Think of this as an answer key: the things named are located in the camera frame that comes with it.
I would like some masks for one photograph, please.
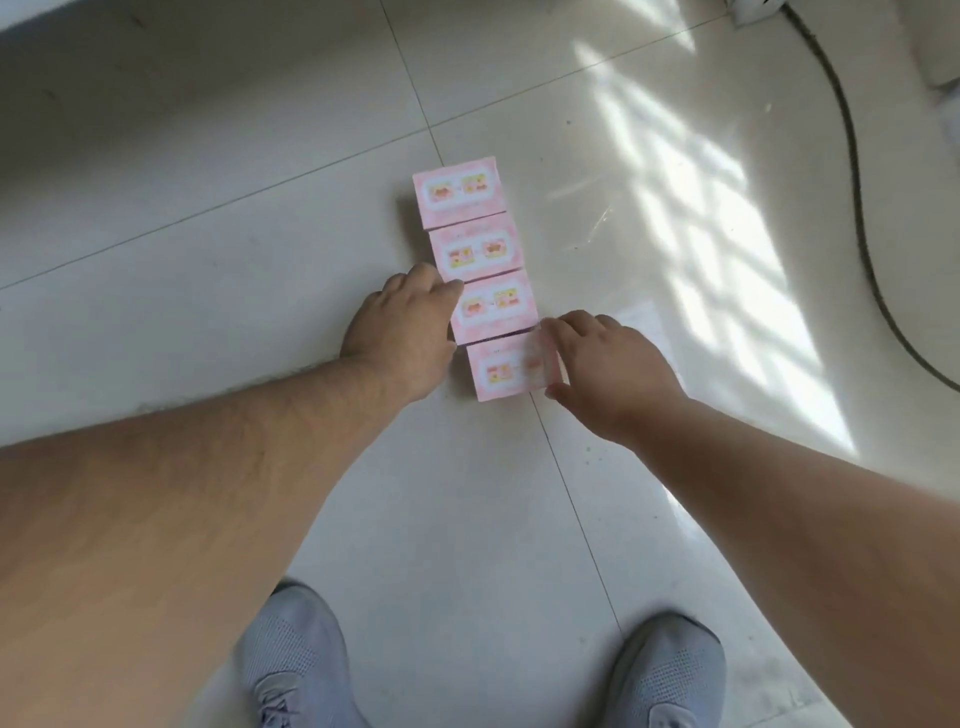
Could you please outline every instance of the floor tile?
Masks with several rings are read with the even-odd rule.
[[[621,645],[529,397],[457,375],[351,468],[291,573],[329,600],[381,726],[573,726]]]
[[[0,106],[0,286],[425,127],[377,0],[76,3]]]
[[[900,27],[879,0],[796,7],[850,92],[890,305],[960,376],[948,264],[960,176]],[[497,156],[542,315],[616,315],[697,398],[955,493],[960,400],[903,353],[862,282],[839,114],[782,18],[740,31],[718,20],[433,133],[444,163]],[[731,665],[725,725],[819,700],[679,504],[632,455],[535,401],[621,627],[680,608],[715,629]]]
[[[405,196],[437,164],[417,133],[0,291],[0,441],[336,355],[364,296],[428,255]]]
[[[725,12],[716,0],[384,0],[427,120],[437,124]]]
[[[850,728],[850,724],[836,708],[824,701],[764,720],[755,728]]]

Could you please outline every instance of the gray sneaker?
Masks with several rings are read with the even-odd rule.
[[[337,618],[309,587],[278,587],[240,638],[239,652],[263,728],[370,728],[353,702]]]
[[[641,624],[613,667],[603,728],[717,728],[727,660],[695,621],[662,614]]]

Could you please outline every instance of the finger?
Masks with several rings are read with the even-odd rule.
[[[426,292],[432,291],[442,282],[444,280],[440,277],[440,271],[429,263],[417,263],[407,274],[403,287]]]
[[[581,336],[586,336],[589,333],[599,331],[603,328],[600,322],[590,316],[586,311],[570,311],[561,316],[560,320],[570,324],[570,327]]]
[[[577,413],[574,411],[576,407],[576,395],[573,393],[573,387],[569,384],[551,384],[546,388],[544,394],[547,399],[557,402],[576,417]]]
[[[460,301],[460,297],[464,295],[464,282],[462,280],[448,280],[434,288],[431,293],[443,301],[452,314],[453,309],[457,307],[457,302]]]
[[[568,365],[570,362],[567,361],[567,357],[579,341],[580,335],[570,327],[570,324],[560,319],[543,319],[540,325],[557,345],[557,351],[560,352],[564,364]]]
[[[394,273],[390,276],[386,282],[383,284],[384,293],[393,293],[394,291],[400,290],[400,286],[403,285],[403,282],[407,280],[407,274],[405,273]]]
[[[611,330],[614,328],[623,328],[619,321],[614,319],[613,316],[608,316],[606,313],[601,313],[597,316],[597,322],[599,322],[603,328],[609,328]]]

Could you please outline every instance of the power cord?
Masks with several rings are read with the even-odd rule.
[[[943,384],[952,389],[954,392],[960,392],[960,383],[954,381],[933,366],[920,352],[917,351],[916,347],[910,343],[910,340],[907,339],[903,331],[900,330],[900,325],[890,312],[890,307],[883,298],[883,293],[880,291],[879,283],[876,281],[876,271],[874,270],[873,259],[870,257],[870,247],[867,245],[867,225],[863,215],[863,190],[861,188],[860,177],[860,152],[857,147],[856,128],[853,126],[853,115],[850,111],[850,104],[847,101],[847,94],[844,92],[843,85],[840,83],[840,77],[837,76],[837,72],[834,70],[833,64],[827,57],[827,53],[820,45],[820,41],[817,40],[815,35],[813,35],[813,32],[807,27],[806,23],[804,23],[804,20],[797,15],[797,11],[795,11],[789,3],[783,5],[782,11],[786,16],[786,19],[790,22],[790,25],[797,30],[797,33],[799,33],[804,39],[807,47],[813,52],[813,55],[816,56],[817,61],[819,61],[820,65],[823,66],[824,72],[827,74],[827,78],[830,81],[830,86],[833,88],[833,95],[836,96],[837,104],[840,106],[840,113],[843,115],[843,126],[844,130],[847,132],[847,146],[850,150],[850,170],[853,184],[853,219],[856,225],[856,248],[860,253],[860,262],[863,264],[863,271],[867,276],[867,285],[870,286],[870,292],[874,296],[874,301],[876,301],[876,305],[880,309],[880,313],[883,315],[883,320],[887,322],[887,326],[890,327],[891,331],[893,331],[894,336],[897,337],[897,341],[899,341],[900,345],[906,350],[906,352],[913,357],[914,361],[926,369],[928,373],[937,377]]]

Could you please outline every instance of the pink box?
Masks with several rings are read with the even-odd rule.
[[[458,344],[472,344],[534,327],[539,321],[530,279],[521,269],[468,283],[450,326]]]
[[[540,329],[467,347],[480,401],[519,395],[563,381],[553,342]]]
[[[444,280],[476,280],[523,267],[520,236],[509,212],[434,230],[430,245]]]
[[[414,175],[424,230],[507,211],[496,159],[476,159]]]

